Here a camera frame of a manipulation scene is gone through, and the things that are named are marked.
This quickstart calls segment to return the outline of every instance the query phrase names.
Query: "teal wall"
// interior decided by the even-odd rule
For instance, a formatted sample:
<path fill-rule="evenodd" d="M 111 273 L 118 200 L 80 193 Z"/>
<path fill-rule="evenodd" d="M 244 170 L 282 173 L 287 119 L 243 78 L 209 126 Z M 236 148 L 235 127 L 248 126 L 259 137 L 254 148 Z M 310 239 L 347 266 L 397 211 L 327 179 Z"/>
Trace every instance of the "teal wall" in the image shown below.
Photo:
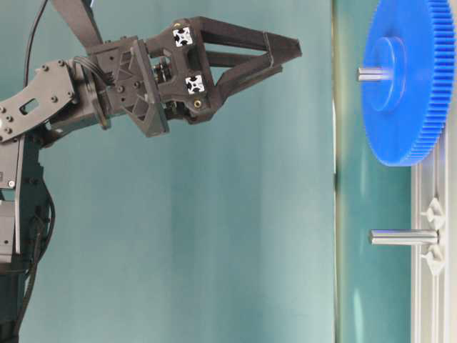
<path fill-rule="evenodd" d="M 411 170 L 381 165 L 363 129 L 365 40 L 378 0 L 334 0 L 338 342 L 410 341 L 411 249 L 372 247 L 372 229 L 411 227 Z"/>
<path fill-rule="evenodd" d="M 2 0 L 0 95 L 21 88 L 37 0 Z M 105 39 L 204 15 L 304 56 L 207 124 L 146 139 L 122 117 L 41 156 L 57 206 L 23 342 L 332 342 L 331 4 L 96 0 Z M 49 7 L 33 65 L 83 54 Z"/>

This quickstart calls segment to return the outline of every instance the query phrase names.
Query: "metal rod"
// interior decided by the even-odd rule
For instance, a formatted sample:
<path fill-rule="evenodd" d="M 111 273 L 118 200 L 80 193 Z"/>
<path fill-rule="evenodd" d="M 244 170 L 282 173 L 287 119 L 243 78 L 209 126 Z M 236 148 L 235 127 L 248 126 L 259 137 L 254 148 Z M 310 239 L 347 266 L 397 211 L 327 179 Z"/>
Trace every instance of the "metal rod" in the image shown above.
<path fill-rule="evenodd" d="M 369 241 L 373 245 L 426 245 L 438 243 L 434 230 L 391 231 L 373 230 Z"/>
<path fill-rule="evenodd" d="M 359 82 L 389 80 L 389 75 L 382 68 L 361 67 L 357 71 Z"/>

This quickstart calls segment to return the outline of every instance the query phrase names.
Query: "robotic arm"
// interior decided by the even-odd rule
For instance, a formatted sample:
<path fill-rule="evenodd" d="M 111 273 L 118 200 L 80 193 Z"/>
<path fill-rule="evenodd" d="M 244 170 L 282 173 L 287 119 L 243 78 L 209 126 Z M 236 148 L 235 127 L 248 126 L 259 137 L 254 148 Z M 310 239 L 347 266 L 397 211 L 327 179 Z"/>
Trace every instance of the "robotic arm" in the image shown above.
<path fill-rule="evenodd" d="M 29 288 L 54 224 L 40 149 L 86 126 L 108 129 L 122 114 L 147 137 L 169 132 L 172 119 L 208 121 L 230 96 L 301 55 L 295 39 L 203 17 L 177 20 L 149 39 L 103 42 L 89 2 L 53 0 L 87 56 L 45 63 L 23 91 L 0 102 L 0 289 L 6 290 L 0 293 L 0 342 L 19 341 Z M 209 51 L 206 43 L 263 53 Z M 214 80 L 211 67 L 228 69 Z"/>

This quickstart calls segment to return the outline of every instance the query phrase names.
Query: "black cable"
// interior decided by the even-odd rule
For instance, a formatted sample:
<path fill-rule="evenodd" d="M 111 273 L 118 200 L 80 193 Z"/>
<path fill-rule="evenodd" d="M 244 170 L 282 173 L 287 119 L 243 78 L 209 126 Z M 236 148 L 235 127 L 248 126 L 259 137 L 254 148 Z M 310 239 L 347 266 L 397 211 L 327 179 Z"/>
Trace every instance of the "black cable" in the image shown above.
<path fill-rule="evenodd" d="M 52 199 L 51 193 L 49 192 L 49 189 L 48 189 L 46 183 L 43 182 L 43 184 L 44 184 L 44 188 L 46 189 L 46 193 L 48 194 L 49 208 L 51 209 L 51 221 L 49 222 L 48 234 L 46 235 L 46 241 L 44 241 L 44 246 L 43 246 L 43 249 L 41 250 L 41 254 L 40 254 L 38 262 L 41 261 L 44 254 L 46 253 L 46 250 L 49 247 L 49 242 L 51 241 L 52 234 L 54 233 L 54 226 L 56 224 L 56 206 L 54 205 L 54 200 Z"/>
<path fill-rule="evenodd" d="M 29 34 L 29 41 L 27 42 L 27 48 L 26 48 L 26 60 L 24 62 L 24 88 L 26 88 L 27 85 L 29 84 L 31 47 L 34 44 L 36 28 L 38 27 L 38 23 L 40 22 L 40 19 L 43 16 L 43 12 L 44 12 L 44 9 L 46 8 L 47 4 L 48 4 L 48 0 L 43 0 L 43 2 L 41 3 L 40 9 L 38 10 L 38 13 L 36 14 L 34 24 L 32 25 L 31 31 Z"/>
<path fill-rule="evenodd" d="M 35 287 L 35 280 L 36 280 L 36 272 L 38 271 L 38 263 L 40 258 L 40 246 L 41 246 L 41 236 L 43 234 L 44 229 L 46 228 L 43 219 L 38 216 L 35 216 L 35 220 L 37 223 L 36 228 L 36 238 L 35 238 L 35 247 L 34 247 L 34 260 L 30 267 L 30 278 L 29 283 L 27 284 L 26 293 L 24 295 L 24 299 L 22 300 L 22 306 L 19 310 L 19 314 L 17 316 L 16 324 L 14 325 L 13 335 L 17 337 L 19 335 L 19 330 L 21 329 L 22 322 L 24 320 L 25 313 L 27 311 L 27 307 L 29 307 L 29 302 L 31 295 L 34 291 Z"/>
<path fill-rule="evenodd" d="M 27 47 L 26 47 L 26 58 L 24 62 L 24 88 L 28 86 L 29 84 L 29 69 L 30 69 L 30 59 L 31 59 L 31 49 L 34 43 L 34 38 L 35 38 L 35 33 L 36 33 L 36 28 L 38 27 L 38 24 L 40 22 L 41 17 L 43 16 L 44 9 L 46 8 L 46 5 L 48 3 L 48 0 L 43 0 L 41 3 L 41 6 L 39 8 L 39 11 L 35 17 L 34 23 L 31 27 L 31 31 L 29 34 L 29 40 L 27 41 Z M 54 201 L 52 199 L 51 194 L 49 193 L 48 187 L 46 184 L 44 184 L 44 187 L 46 189 L 46 193 L 48 195 L 48 201 L 49 201 L 49 206 L 51 208 L 51 220 L 49 223 L 49 231 L 48 234 L 46 235 L 46 241 L 44 243 L 44 248 L 41 249 L 41 238 L 44 234 L 44 231 L 46 229 L 46 224 L 44 223 L 43 219 L 41 219 L 38 216 L 35 216 L 35 220 L 37 222 L 37 229 L 36 229 L 36 240 L 35 240 L 35 247 L 34 247 L 34 256 L 33 256 L 33 261 L 31 263 L 31 266 L 28 270 L 28 272 L 25 274 L 26 279 L 29 278 L 29 283 L 27 284 L 26 292 L 24 295 L 24 299 L 22 300 L 22 305 L 21 309 L 19 310 L 18 313 L 18 318 L 16 320 L 16 323 L 14 325 L 14 333 L 13 335 L 17 337 L 19 335 L 19 330 L 21 329 L 22 322 L 24 320 L 25 313 L 27 311 L 27 308 L 29 307 L 29 302 L 31 299 L 31 295 L 34 291 L 35 287 L 35 281 L 36 281 L 36 273 L 38 271 L 38 263 L 40 262 L 41 258 L 44 256 L 44 253 L 46 252 L 49 242 L 51 241 L 52 234 L 54 232 L 54 225 L 55 225 L 55 219 L 56 219 L 56 209 L 54 206 Z"/>
<path fill-rule="evenodd" d="M 87 57 L 76 56 L 73 58 L 74 63 L 80 64 L 85 69 L 88 69 L 92 72 L 95 76 L 97 76 L 105 86 L 112 86 L 114 84 L 114 80 L 112 77 L 109 77 L 105 74 L 105 72 L 100 68 L 100 66 Z"/>

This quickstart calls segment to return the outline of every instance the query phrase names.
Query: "blue gear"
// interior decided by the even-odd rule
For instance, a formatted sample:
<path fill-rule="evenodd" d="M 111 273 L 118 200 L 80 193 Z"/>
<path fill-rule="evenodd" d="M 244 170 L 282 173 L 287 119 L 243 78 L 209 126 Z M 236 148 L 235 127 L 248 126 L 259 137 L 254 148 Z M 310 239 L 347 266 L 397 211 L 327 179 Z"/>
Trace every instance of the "blue gear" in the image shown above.
<path fill-rule="evenodd" d="M 381 163 L 411 166 L 432 151 L 451 103 L 455 48 L 447 0 L 379 3 L 363 65 L 381 67 L 387 79 L 362 84 L 362 108 Z"/>

